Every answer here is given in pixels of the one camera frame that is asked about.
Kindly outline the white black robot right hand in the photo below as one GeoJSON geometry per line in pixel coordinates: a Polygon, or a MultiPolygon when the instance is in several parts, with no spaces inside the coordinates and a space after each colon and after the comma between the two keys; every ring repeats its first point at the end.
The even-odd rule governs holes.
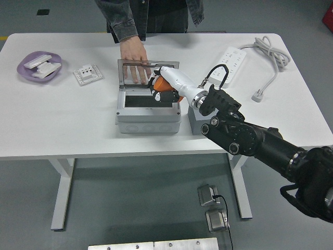
{"type": "Polygon", "coordinates": [[[162,103],[179,103],[186,98],[189,105],[197,108],[201,99],[207,96],[204,89],[178,69],[162,66],[151,74],[148,87],[153,98],[162,103]]]}

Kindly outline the person's hand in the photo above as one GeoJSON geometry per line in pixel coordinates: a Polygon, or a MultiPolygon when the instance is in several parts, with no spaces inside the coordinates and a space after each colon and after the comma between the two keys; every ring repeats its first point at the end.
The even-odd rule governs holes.
{"type": "MultiPolygon", "coordinates": [[[[120,54],[124,60],[148,60],[144,45],[137,35],[120,41],[120,54]]],[[[136,69],[135,66],[130,66],[130,73],[135,84],[146,84],[146,77],[150,75],[149,70],[142,67],[136,69]]]]}

